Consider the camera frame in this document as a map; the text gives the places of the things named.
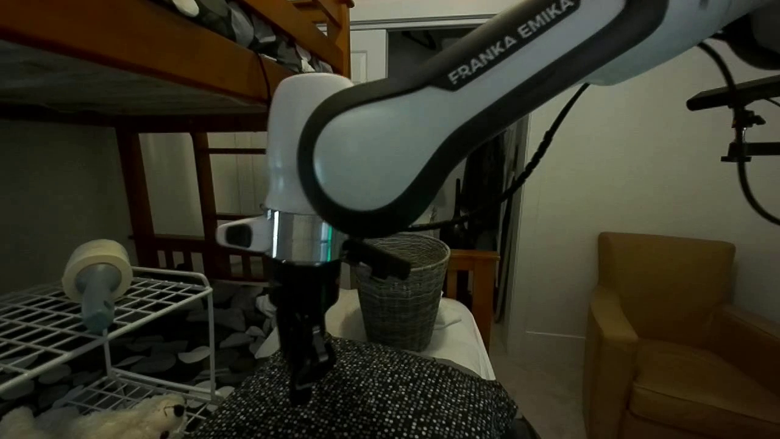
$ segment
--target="gray bin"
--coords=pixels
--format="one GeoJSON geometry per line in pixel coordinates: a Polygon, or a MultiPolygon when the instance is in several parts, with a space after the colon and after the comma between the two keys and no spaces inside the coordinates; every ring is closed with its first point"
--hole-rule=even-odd
{"type": "Polygon", "coordinates": [[[432,344],[452,250],[427,234],[396,234],[368,245],[413,263],[407,280],[374,279],[364,263],[355,268],[368,340],[425,351],[432,344]]]}

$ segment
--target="wire dish rack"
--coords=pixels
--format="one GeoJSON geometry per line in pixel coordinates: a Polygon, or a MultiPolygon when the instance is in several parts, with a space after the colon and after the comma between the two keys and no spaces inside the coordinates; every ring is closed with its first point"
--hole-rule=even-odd
{"type": "Polygon", "coordinates": [[[214,302],[203,274],[134,268],[127,296],[114,307],[114,326],[93,336],[81,323],[81,307],[71,302],[57,283],[19,291],[0,299],[0,396],[93,349],[104,349],[104,378],[74,388],[57,407],[81,407],[84,412],[124,407],[136,401],[182,393],[190,402],[187,423],[196,423],[218,402],[214,365],[214,302]],[[109,343],[153,319],[165,318],[197,301],[207,301],[209,382],[207,386],[182,386],[152,376],[123,371],[113,365],[109,343]]]}

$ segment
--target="armchair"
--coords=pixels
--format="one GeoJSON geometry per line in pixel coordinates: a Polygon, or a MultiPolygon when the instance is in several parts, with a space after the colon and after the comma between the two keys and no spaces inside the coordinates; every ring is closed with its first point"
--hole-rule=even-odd
{"type": "Polygon", "coordinates": [[[729,302],[733,245],[604,232],[597,251],[591,439],[780,439],[780,333],[729,302]]]}

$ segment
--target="black knit fabric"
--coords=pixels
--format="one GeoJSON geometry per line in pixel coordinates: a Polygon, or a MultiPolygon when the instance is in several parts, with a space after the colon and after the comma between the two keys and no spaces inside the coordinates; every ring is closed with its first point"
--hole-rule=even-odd
{"type": "Polygon", "coordinates": [[[499,439],[517,406],[499,383],[391,346],[333,343],[339,365],[291,406],[282,360],[266,361],[197,439],[499,439]]]}

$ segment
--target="cable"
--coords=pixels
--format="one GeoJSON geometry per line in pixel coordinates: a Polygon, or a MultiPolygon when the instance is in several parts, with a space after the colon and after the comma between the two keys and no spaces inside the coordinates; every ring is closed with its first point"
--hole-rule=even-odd
{"type": "Polygon", "coordinates": [[[736,155],[736,173],[738,173],[738,188],[743,193],[743,197],[749,201],[749,205],[767,223],[772,224],[780,224],[780,218],[776,218],[772,213],[767,213],[758,197],[753,196],[753,188],[750,188],[750,182],[749,182],[749,163],[745,163],[745,155],[743,155],[743,124],[738,123],[745,112],[740,105],[736,105],[736,83],[733,83],[733,76],[731,76],[731,68],[727,67],[723,57],[716,54],[706,41],[700,41],[700,50],[705,54],[710,54],[710,58],[716,63],[716,68],[722,72],[723,82],[727,82],[727,88],[729,88],[729,96],[731,96],[731,112],[733,112],[733,144],[738,146],[738,155],[736,155]]]}
{"type": "Polygon", "coordinates": [[[494,201],[475,208],[469,215],[454,218],[454,221],[444,221],[444,223],[428,223],[428,224],[415,224],[407,232],[427,232],[427,230],[444,230],[444,228],[454,228],[454,224],[464,224],[471,223],[481,215],[487,215],[493,210],[497,210],[505,201],[509,201],[537,171],[537,166],[541,163],[541,160],[547,156],[547,152],[552,150],[556,133],[560,130],[563,121],[569,117],[569,112],[576,108],[576,104],[581,101],[581,96],[588,90],[588,83],[581,85],[581,90],[566,104],[566,108],[558,112],[558,117],[553,121],[553,124],[547,130],[538,150],[533,152],[531,161],[524,166],[524,171],[511,182],[511,187],[494,201]]]}

